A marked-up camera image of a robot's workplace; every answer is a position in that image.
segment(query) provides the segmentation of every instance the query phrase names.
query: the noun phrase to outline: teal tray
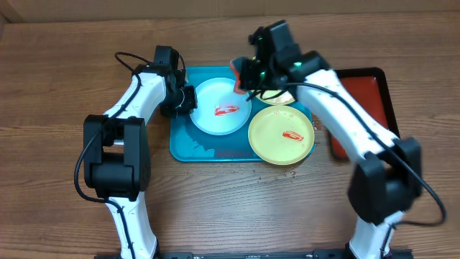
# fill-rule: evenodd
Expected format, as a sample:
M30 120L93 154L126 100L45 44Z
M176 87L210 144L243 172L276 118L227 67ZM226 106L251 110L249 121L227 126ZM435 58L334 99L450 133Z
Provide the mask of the teal tray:
M195 87L211 78L235 79L235 75L228 66L192 67L187 68L188 85ZM252 110L246 124L237 131L224 135L214 136L198 129L190 116L181 116L171 119L170 151L172 156L182 162L247 162L262 161L251 148L248 139L249 123L261 110L267 108L259 99L252 100ZM311 121L311 112L298 102L289 106L304 113Z

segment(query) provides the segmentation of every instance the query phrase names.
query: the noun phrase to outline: wooden tabletop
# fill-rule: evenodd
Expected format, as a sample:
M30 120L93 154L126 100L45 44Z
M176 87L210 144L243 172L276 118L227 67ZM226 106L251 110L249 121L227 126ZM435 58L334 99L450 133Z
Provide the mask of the wooden tabletop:
M155 45L172 45L189 66L226 65L253 54L249 33L282 18L304 52L318 50L334 68L385 71L400 134L423 145L424 178L449 212L442 227L401 227L392 246L412 248L417 258L457 258L457 12L7 24L0 41L0 258L92 258L119 250L108 209L82 200L73 187L83 120L112 107L130 82L116 51L152 59ZM325 129L315 126L314 153L294 166L181 163L169 151L168 119L156 114L147 129L146 200L162 251L343 247L357 219L346 196L352 170L331 158ZM438 217L426 192L408 213Z

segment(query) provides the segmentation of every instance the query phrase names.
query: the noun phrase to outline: round plate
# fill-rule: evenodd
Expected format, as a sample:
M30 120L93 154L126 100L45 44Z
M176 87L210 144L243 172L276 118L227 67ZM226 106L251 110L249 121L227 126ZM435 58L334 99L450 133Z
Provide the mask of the round plate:
M190 114L195 126L211 135L227 135L241 128L251 114L249 94L233 92L235 80L212 78L196 88L198 108Z
M270 106L252 118L249 144L263 160L290 165L310 154L315 133L310 120L289 106Z
M278 94L280 92L281 92L281 90L266 91L265 94L264 94L264 98L270 98L270 97L272 97L275 94ZM269 105L288 105L288 104L291 104L291 103L293 103L295 101L294 97L291 94L289 94L289 92L285 92L281 96L278 96L277 98L268 99L268 100L262 99L260 97L260 94L258 94L256 97L260 101L263 101L264 103L269 104Z

